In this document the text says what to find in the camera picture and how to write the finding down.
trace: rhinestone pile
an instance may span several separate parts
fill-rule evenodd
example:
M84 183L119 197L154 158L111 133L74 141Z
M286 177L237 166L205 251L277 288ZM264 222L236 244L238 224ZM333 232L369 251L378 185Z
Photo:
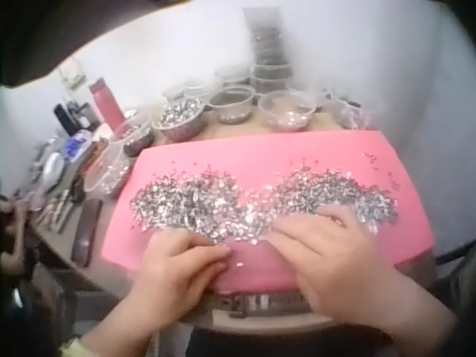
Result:
M244 191L236 177L208 168L196 176L171 173L140 190L130 202L145 231L165 226L203 234L215 244L229 237L257 244L279 214L315 214L322 205L347 205L373 233L379 224L398 219L390 191L365 187L350 177L327 170L314 173L301 165L276 185Z

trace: wooden table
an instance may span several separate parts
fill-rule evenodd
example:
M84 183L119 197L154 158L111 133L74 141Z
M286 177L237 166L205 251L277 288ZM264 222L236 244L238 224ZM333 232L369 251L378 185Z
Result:
M255 112L253 117L246 123L236 126L226 126L218 123L212 113L205 114L208 125L196 140L209 140L215 138L230 138L244 135L259 135L270 133L265 121L260 114ZM342 130L328 114L316 114L309 125L309 130ZM156 145L168 144L167 139L159 135ZM67 173L59 188L66 188L72 179L72 173ZM94 252L91 264L88 268L80 268L71 261L71 249L81 209L76 209L67 222L62 234L55 234L43 227L35 227L43 241L64 262L81 274L94 285L106 290L110 294L121 298L126 295L131 285L131 279L126 271L101 259L100 251L103 239L109 226L115 202L105 202L97 225L94 241ZM432 280L434 265L431 255L422 257L418 262L402 267L408 274L413 275L419 282L427 283ZM331 324L328 318L314 314L290 315L284 317L253 317L236 319L230 318L227 312L213 310L207 313L192 314L187 322L191 324L212 328L217 331L246 333L246 334L275 334L310 331L320 329Z

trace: pink foam board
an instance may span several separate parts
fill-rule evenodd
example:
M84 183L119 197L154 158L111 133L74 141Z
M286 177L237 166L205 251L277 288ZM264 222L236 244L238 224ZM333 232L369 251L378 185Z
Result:
M374 155L376 160L372 163L368 155ZM380 227L376 237L390 262L406 262L432 248L432 232L415 187L380 132L303 132L196 141L144 150L118 199L104 239L103 259L133 271L140 268L151 233L141 231L129 201L156 176L173 170L193 175L210 165L214 170L235 175L238 185L246 190L262 189L277 182L277 173L291 172L302 160L316 172L340 170L361 184L377 184L391 191L397 200L399 220L395 225ZM228 244L233 254L230 268L214 284L218 292L282 292L296 288L289 264L267 242L252 245L230 238Z

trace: pink water bottle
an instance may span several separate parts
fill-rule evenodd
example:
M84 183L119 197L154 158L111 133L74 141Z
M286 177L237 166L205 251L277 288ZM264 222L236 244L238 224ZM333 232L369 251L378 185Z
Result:
M96 83L89 86L94 101L103 115L105 122L115 131L121 124L126 121L122 110L120 110L116 98L111 92L111 89L106 85L103 78L97 80Z

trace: sleeve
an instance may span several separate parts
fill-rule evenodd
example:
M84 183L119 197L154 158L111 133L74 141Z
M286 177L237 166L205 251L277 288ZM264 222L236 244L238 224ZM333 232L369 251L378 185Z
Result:
M61 357L98 357L96 353L84 347L80 340L75 338L61 347Z

